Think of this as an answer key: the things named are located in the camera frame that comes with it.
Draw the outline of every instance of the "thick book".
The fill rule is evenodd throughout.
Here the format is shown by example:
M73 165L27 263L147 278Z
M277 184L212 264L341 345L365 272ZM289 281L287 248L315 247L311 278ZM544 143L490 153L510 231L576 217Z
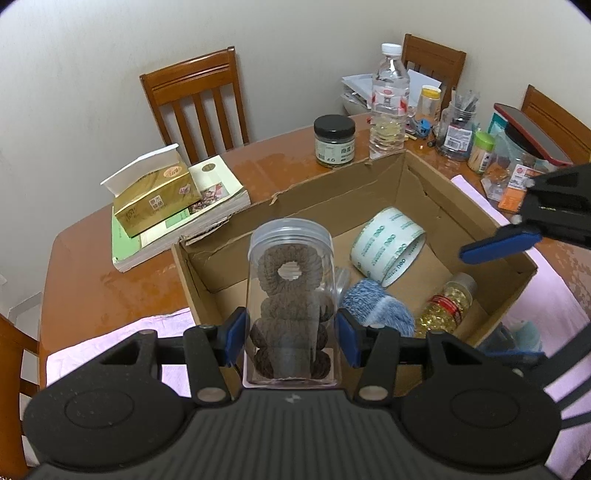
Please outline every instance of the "thick book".
M181 238L211 233L251 204L244 186L218 155L189 168L201 200L130 238L112 215L113 265L120 272L168 250Z

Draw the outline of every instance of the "pen holder jar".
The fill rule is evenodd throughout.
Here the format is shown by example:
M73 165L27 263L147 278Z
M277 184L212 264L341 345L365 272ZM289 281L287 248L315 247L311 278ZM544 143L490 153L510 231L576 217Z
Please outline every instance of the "pen holder jar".
M309 220L273 220L253 232L245 387L323 388L339 383L333 256L332 237Z
M441 113L435 146L437 151L452 160L466 161L478 130L475 111L450 106Z

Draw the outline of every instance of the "roll of tape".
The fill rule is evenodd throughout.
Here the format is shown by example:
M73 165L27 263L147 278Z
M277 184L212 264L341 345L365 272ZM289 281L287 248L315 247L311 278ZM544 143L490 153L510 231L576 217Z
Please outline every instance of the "roll of tape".
M425 230L390 207L363 227L351 249L353 265L388 287L402 275L425 244Z

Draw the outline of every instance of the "plastic water bottle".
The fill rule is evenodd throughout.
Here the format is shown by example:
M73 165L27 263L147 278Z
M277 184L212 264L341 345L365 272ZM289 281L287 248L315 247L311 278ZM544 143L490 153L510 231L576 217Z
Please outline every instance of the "plastic water bottle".
M369 158L375 159L404 149L408 118L410 78L402 63L402 47L382 43L385 58L374 74Z

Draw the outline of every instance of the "cardboard box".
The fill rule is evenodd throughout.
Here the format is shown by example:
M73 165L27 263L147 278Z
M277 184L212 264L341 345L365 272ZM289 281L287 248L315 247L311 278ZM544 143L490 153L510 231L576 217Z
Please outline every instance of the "cardboard box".
M178 159L175 165L144 175L113 200L113 214L128 236L140 234L201 199L189 169Z
M426 301L452 274L463 271L478 283L476 300L455 335L478 345L499 323L535 273L525 255L482 265L458 259L462 245L492 235L495 222L438 171L410 152L373 162L354 163L293 186L272 200L232 216L208 237L173 247L187 301L196 322L220 324L246 305L250 233L264 222L294 216L324 225L332 234L335 265L348 267L352 281L361 279L349 252L363 225L383 208L395 206L427 232L417 259L388 292L418 316ZM342 359L342 386L352 392L361 374ZM398 368L396 393L420 382L420 367ZM240 381L223 372L231 390Z

